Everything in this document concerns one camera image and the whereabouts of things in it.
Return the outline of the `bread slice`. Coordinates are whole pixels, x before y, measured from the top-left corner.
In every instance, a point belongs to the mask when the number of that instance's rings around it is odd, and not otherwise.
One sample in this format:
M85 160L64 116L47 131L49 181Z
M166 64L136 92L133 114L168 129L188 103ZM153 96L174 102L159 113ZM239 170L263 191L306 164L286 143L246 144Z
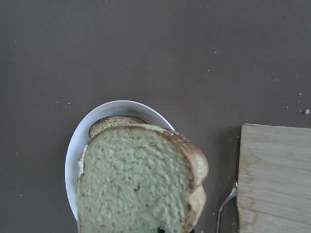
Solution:
M146 123L144 120L134 117L134 116L128 116L128 115L116 115L116 116L107 116L104 118L101 118L97 120L95 123L93 123L88 131L88 136L90 139L92 139L94 136L96 136L101 131L110 128L115 127L122 124L132 124L132 123Z
M206 202L208 162L180 133L119 125L89 142L78 182L81 233L189 233Z

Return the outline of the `white round plate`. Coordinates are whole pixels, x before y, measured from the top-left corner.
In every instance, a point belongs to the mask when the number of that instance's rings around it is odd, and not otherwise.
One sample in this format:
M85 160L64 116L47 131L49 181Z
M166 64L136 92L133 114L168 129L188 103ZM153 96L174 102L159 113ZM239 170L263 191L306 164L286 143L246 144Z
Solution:
M88 131L97 120L116 115L138 117L143 121L173 130L174 127L160 113L151 107L131 100L114 100L90 111L78 124L69 142L65 160L65 185L69 205L75 219L77 217L76 194L79 173L78 159L89 141Z

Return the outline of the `fried egg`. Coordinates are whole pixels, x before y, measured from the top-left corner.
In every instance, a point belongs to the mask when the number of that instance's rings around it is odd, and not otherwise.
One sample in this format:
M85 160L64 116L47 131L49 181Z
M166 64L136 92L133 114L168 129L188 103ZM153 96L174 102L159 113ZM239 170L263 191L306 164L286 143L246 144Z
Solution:
M78 172L77 182L79 182L80 177L84 173L84 156L85 156L85 152L87 150L87 147L88 147L88 144L86 144L82 154L80 154L79 159L78 159L79 172Z

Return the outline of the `wooden cutting board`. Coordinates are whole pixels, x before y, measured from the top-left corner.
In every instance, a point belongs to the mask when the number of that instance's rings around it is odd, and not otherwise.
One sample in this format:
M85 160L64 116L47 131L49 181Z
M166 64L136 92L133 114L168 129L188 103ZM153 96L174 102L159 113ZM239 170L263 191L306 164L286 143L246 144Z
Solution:
M232 199L241 233L310 232L310 129L244 124Z

